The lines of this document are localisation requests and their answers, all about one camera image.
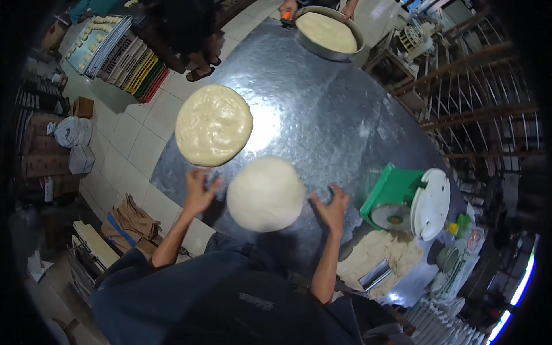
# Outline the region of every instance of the metal table surface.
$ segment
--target metal table surface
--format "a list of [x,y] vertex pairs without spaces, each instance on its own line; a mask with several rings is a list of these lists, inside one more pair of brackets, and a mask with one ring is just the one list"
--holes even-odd
[[[209,181],[222,177],[217,198],[224,200],[230,180],[248,162],[259,156],[282,157],[294,165],[307,192],[318,193],[322,201],[330,201],[332,182],[350,195],[345,243],[362,223],[358,210],[387,163],[423,171],[447,169],[427,135],[375,80],[352,63],[325,60],[307,51],[295,34],[268,18],[211,76],[210,83],[231,87],[249,104],[253,131],[244,149],[214,168]],[[193,167],[178,151],[173,135],[151,183],[182,205],[184,174]],[[452,183],[449,219],[465,208],[460,190]],[[226,209],[213,227],[264,248],[307,277],[313,275],[326,241],[326,231],[306,197],[297,221],[277,232],[242,229]]]

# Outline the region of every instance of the green scale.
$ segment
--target green scale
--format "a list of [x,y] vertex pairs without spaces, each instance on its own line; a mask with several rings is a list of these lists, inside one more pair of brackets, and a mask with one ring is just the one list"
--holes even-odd
[[429,241],[443,228],[449,205],[450,181],[444,171],[396,169],[387,164],[360,215],[376,229]]

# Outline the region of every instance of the plastic crate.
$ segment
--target plastic crate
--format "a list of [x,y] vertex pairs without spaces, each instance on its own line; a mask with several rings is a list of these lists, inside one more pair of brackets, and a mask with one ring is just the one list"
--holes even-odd
[[140,58],[142,58],[146,51],[147,45],[142,40],[129,47],[125,55],[111,71],[111,74],[107,78],[107,82],[115,86],[120,86],[125,81],[126,77],[135,70]]
[[169,75],[170,71],[171,70],[167,68],[167,66],[165,66],[165,68],[163,68],[161,72],[157,75],[157,78],[155,78],[153,83],[151,83],[150,88],[146,91],[146,94],[142,98],[140,98],[138,102],[147,103],[151,101],[157,90],[159,90],[159,87],[161,86],[165,78]]
[[117,41],[115,47],[109,53],[107,59],[103,62],[96,76],[106,81],[109,74],[120,60],[123,53],[128,49],[129,46],[136,40],[136,36],[132,31],[127,30],[123,36]]
[[151,49],[146,50],[146,52],[142,54],[142,56],[140,57],[136,65],[132,67],[132,71],[125,77],[124,81],[117,86],[121,90],[126,90],[126,88],[130,84],[130,82],[134,79],[138,71],[142,68],[142,66],[146,63],[146,61],[148,61],[152,56],[153,56],[153,52],[151,51]]
[[132,81],[130,81],[129,85],[126,87],[125,91],[127,91],[130,94],[135,94],[136,90],[140,87],[140,84],[144,81],[147,74],[150,73],[151,69],[155,65],[155,63],[159,60],[159,58],[156,55],[153,55],[152,57],[148,58],[146,62],[140,67]]
[[157,78],[157,75],[163,70],[164,67],[165,64],[163,61],[157,60],[150,73],[147,74],[146,78],[140,84],[140,87],[136,90],[133,96],[136,98],[142,98],[146,94],[146,91],[150,88],[151,83],[153,83],[155,78]]

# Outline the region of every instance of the hand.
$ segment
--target hand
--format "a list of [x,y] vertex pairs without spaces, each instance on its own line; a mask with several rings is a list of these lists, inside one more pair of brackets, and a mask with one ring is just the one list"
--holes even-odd
[[357,4],[353,3],[353,1],[348,1],[347,4],[341,10],[341,13],[343,13],[343,19],[353,20],[354,19],[354,8],[356,6],[357,6]]
[[318,212],[322,221],[330,227],[333,234],[341,235],[343,232],[343,214],[349,203],[349,195],[341,191],[341,188],[332,183],[333,200],[326,206],[320,202],[316,193],[310,193],[309,199],[313,208]]
[[278,11],[280,11],[280,17],[282,17],[284,13],[289,12],[289,19],[293,20],[295,12],[297,12],[297,3],[295,0],[285,0],[284,3],[278,7]]
[[220,177],[212,183],[208,190],[204,189],[205,176],[208,169],[192,169],[186,173],[186,200],[181,214],[195,217],[209,207],[215,197],[216,191],[220,188]]

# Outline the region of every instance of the white plastic bag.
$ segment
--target white plastic bag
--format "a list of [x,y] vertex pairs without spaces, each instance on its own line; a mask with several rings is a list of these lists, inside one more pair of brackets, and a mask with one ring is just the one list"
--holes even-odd
[[69,116],[60,122],[54,131],[56,141],[63,147],[88,146],[92,137],[92,121]]

